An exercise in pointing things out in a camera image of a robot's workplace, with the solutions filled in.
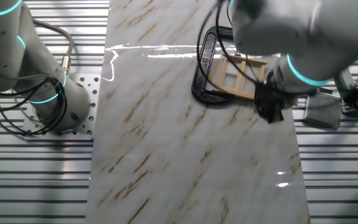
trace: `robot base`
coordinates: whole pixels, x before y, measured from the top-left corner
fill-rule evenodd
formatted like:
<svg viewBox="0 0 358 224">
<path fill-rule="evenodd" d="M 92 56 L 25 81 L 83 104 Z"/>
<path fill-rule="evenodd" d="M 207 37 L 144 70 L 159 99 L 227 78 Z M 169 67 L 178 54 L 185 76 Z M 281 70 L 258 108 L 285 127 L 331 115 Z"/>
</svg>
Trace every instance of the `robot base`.
<svg viewBox="0 0 358 224">
<path fill-rule="evenodd" d="M 45 135 L 40 135 L 36 137 L 24 136 L 25 139 L 29 141 L 67 141 L 67 140 L 92 140 L 94 138 L 94 129 L 96 124 L 96 112 L 98 110 L 98 100 L 99 100 L 99 89 L 101 82 L 101 75 L 98 74 L 70 74 L 71 79 L 74 82 L 82 84 L 86 91 L 89 93 L 91 98 L 91 108 L 89 113 L 78 126 L 73 129 L 54 132 L 51 131 Z M 36 115 L 34 114 L 33 107 L 28 104 L 27 114 L 37 120 Z M 44 125 L 39 122 L 32 121 L 28 118 L 25 118 L 23 128 L 24 130 L 36 131 L 43 128 Z"/>
</svg>

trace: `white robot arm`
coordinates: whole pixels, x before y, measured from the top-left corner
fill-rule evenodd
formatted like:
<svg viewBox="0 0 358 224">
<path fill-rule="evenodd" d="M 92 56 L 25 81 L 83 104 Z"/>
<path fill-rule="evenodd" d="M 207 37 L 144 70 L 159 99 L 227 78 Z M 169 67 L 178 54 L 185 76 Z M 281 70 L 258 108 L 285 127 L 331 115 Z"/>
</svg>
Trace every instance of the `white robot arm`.
<svg viewBox="0 0 358 224">
<path fill-rule="evenodd" d="M 358 0 L 234 0 L 238 51 L 282 56 L 270 82 L 281 91 L 317 90 L 358 59 Z"/>
<path fill-rule="evenodd" d="M 70 129 L 88 114 L 90 97 L 87 91 L 70 79 L 39 39 L 30 11 L 22 0 L 0 1 L 0 92 L 25 91 L 48 77 L 62 84 L 67 99 L 65 114 L 55 129 Z M 62 92 L 57 92 L 52 83 L 46 83 L 31 96 L 29 103 L 40 120 L 63 113 L 57 110 L 62 103 L 57 96 Z"/>
</svg>

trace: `black cable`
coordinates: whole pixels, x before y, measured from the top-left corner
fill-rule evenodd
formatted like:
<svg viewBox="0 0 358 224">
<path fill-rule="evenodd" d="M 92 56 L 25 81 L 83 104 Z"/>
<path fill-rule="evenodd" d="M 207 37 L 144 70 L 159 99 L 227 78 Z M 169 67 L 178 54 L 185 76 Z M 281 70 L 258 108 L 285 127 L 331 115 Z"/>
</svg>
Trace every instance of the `black cable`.
<svg viewBox="0 0 358 224">
<path fill-rule="evenodd" d="M 73 37 L 67 31 L 63 30 L 60 27 L 50 25 L 50 24 L 48 24 L 46 22 L 38 21 L 37 19 L 32 19 L 32 20 L 33 20 L 35 25 L 42 26 L 42 27 L 44 27 L 46 29 L 50 29 L 52 31 L 58 32 L 61 35 L 65 36 L 69 41 L 68 50 L 67 50 L 67 53 L 66 53 L 65 56 L 71 56 L 71 53 L 73 52 L 73 49 L 74 49 L 74 40 L 73 40 Z"/>
<path fill-rule="evenodd" d="M 28 89 L 28 90 L 24 90 L 24 91 L 20 91 L 17 93 L 0 93 L 0 96 L 19 96 L 19 95 L 25 95 L 28 94 L 34 90 L 38 90 L 41 86 L 43 85 L 43 82 L 41 84 L 36 85 L 35 87 Z"/>
<path fill-rule="evenodd" d="M 196 47 L 196 54 L 197 54 L 197 64 L 198 64 L 198 69 L 200 70 L 202 76 L 204 76 L 204 78 L 206 79 L 206 81 L 211 84 L 213 87 L 215 87 L 217 90 L 222 91 L 224 93 L 228 93 L 227 91 L 223 90 L 222 88 L 218 87 L 215 83 L 213 83 L 208 76 L 206 75 L 204 69 L 203 69 L 203 65 L 201 64 L 201 55 L 200 55 L 200 42 L 201 42 L 201 37 L 203 35 L 203 31 L 204 28 L 206 26 L 206 23 L 209 21 L 209 18 L 212 16 L 212 13 L 215 11 L 216 7 L 218 6 L 218 3 L 215 3 L 214 6 L 209 10 L 208 14 L 206 15 L 206 17 L 204 18 L 203 24 L 201 25 L 201 29 L 200 32 L 198 33 L 198 39 L 197 39 L 197 47 Z"/>
<path fill-rule="evenodd" d="M 23 101 L 21 101 L 20 103 L 16 104 L 15 106 L 12 107 L 8 107 L 8 108 L 1 108 L 0 112 L 4 112 L 4 111 L 9 111 L 9 110 L 14 110 L 22 105 L 24 105 L 27 101 L 29 101 L 31 99 L 32 96 L 35 95 L 35 93 L 37 92 L 37 90 L 44 85 L 45 83 L 47 83 L 48 81 L 50 81 L 49 78 L 45 79 L 42 83 L 38 84 L 35 90 L 33 90 Z"/>
<path fill-rule="evenodd" d="M 230 1 L 227 1 L 227 8 L 226 8 L 226 15 L 227 15 L 227 19 L 229 20 L 230 22 L 230 26 L 233 27 L 233 23 L 231 22 L 231 19 L 230 19 L 230 16 L 229 16 L 229 7 L 230 7 Z M 257 75 L 255 74 L 254 72 L 254 69 L 252 68 L 251 64 L 249 63 L 249 59 L 248 59 L 248 55 L 246 54 L 246 62 L 247 62 L 247 65 L 249 66 L 249 68 L 251 69 L 251 72 L 254 74 L 254 77 L 256 79 L 258 79 Z"/>
<path fill-rule="evenodd" d="M 32 136 L 32 135 L 39 135 L 39 134 L 46 134 L 47 132 L 51 131 L 53 128 L 55 128 L 61 121 L 62 119 L 64 118 L 66 112 L 67 112 L 67 98 L 65 97 L 65 92 L 64 92 L 64 88 L 62 86 L 62 84 L 60 83 L 58 85 L 58 89 L 57 89 L 57 93 L 59 93 L 60 95 L 60 98 L 59 98 L 59 102 L 58 102 L 58 106 L 61 105 L 64 101 L 64 110 L 63 110 L 63 114 L 61 115 L 60 119 L 56 122 L 56 118 L 59 116 L 60 113 L 56 114 L 55 117 L 51 120 L 50 123 L 48 123 L 48 125 L 46 125 L 45 127 L 43 127 L 42 129 L 38 130 L 38 131 L 34 131 L 34 132 L 28 132 L 26 130 L 23 130 L 22 128 L 16 126 L 13 122 L 11 122 L 7 116 L 5 115 L 4 112 L 1 112 L 2 116 L 4 117 L 4 119 L 9 123 L 11 124 L 14 128 L 18 129 L 20 132 L 17 132 L 17 131 L 13 131 L 13 130 L 10 130 L 9 128 L 7 128 L 5 125 L 2 124 L 2 122 L 0 121 L 0 126 L 2 128 L 4 128 L 6 131 L 9 131 L 10 133 L 12 134 L 21 134 L 21 135 L 29 135 L 29 136 Z"/>
<path fill-rule="evenodd" d="M 227 19 L 229 19 L 230 26 L 233 26 L 233 24 L 231 23 L 230 16 L 229 16 L 229 7 L 230 7 L 230 1 L 227 1 L 226 15 L 227 15 Z"/>
<path fill-rule="evenodd" d="M 230 61 L 230 63 L 232 63 L 232 65 L 237 69 L 238 72 L 240 72 L 242 74 L 242 76 L 244 76 L 246 79 L 248 79 L 250 82 L 252 82 L 253 84 L 256 84 L 258 83 L 258 79 L 256 77 L 256 80 L 254 80 L 253 78 L 249 77 L 247 74 L 245 74 L 237 65 L 236 63 L 233 61 L 232 58 L 230 58 L 230 55 L 228 54 L 228 52 L 226 51 L 226 49 L 224 48 L 224 45 L 223 45 L 223 41 L 222 41 L 222 38 L 220 36 L 220 33 L 219 33 L 219 16 L 221 14 L 221 9 L 222 9 L 222 4 L 223 2 L 219 2 L 218 4 L 218 11 L 216 12 L 216 19 L 215 19 L 215 24 L 216 24 L 216 36 L 218 38 L 218 41 L 219 41 L 219 44 L 221 45 L 221 48 L 222 48 L 222 51 L 223 51 L 223 54 L 225 55 L 225 57 L 227 58 L 228 61 Z"/>
</svg>

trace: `metal connector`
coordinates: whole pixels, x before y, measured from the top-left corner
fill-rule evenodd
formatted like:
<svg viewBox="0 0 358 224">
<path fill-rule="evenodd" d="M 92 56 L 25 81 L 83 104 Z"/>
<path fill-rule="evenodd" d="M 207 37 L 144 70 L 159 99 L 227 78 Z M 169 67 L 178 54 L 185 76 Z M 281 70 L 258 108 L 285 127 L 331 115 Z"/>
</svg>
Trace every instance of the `metal connector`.
<svg viewBox="0 0 358 224">
<path fill-rule="evenodd" d="M 64 56 L 62 61 L 62 68 L 66 75 L 70 76 L 71 57 Z"/>
</svg>

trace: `teal light ring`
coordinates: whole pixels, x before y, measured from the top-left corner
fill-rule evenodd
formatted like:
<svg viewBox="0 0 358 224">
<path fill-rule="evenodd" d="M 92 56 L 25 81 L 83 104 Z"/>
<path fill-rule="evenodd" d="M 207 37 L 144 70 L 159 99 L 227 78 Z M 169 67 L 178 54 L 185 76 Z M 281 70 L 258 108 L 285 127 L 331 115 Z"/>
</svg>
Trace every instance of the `teal light ring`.
<svg viewBox="0 0 358 224">
<path fill-rule="evenodd" d="M 0 16 L 3 16 L 5 14 L 8 14 L 8 13 L 12 12 L 13 10 L 15 10 L 20 5 L 21 2 L 22 2 L 22 0 L 18 0 L 18 2 L 14 6 L 12 6 L 11 8 L 0 12 Z"/>
<path fill-rule="evenodd" d="M 24 47 L 24 50 L 25 50 L 25 43 L 24 43 L 22 37 L 20 37 L 20 36 L 18 35 L 17 38 L 19 39 L 20 42 L 22 42 L 23 47 Z"/>
<path fill-rule="evenodd" d="M 290 59 L 290 55 L 287 54 L 287 59 L 288 59 L 288 65 L 290 66 L 291 71 L 295 74 L 295 76 L 297 78 L 299 78 L 301 81 L 303 81 L 306 84 L 312 85 L 312 86 L 324 86 L 327 84 L 327 82 L 329 82 L 329 80 L 326 81 L 316 81 L 316 80 L 311 80 L 309 78 L 304 77 L 303 75 L 301 75 L 296 69 L 295 67 L 292 65 L 291 63 L 291 59 Z"/>
<path fill-rule="evenodd" d="M 63 82 L 63 87 L 66 86 L 66 81 L 67 81 L 67 77 L 66 77 L 66 73 L 65 73 L 65 81 Z M 41 103 L 48 103 L 49 101 L 52 101 L 53 99 L 55 99 L 59 94 L 56 93 L 55 96 L 51 97 L 50 99 L 48 100 L 44 100 L 44 101 L 40 101 L 40 102 L 34 102 L 34 101 L 30 101 L 29 100 L 29 103 L 35 103 L 35 104 L 41 104 Z"/>
</svg>

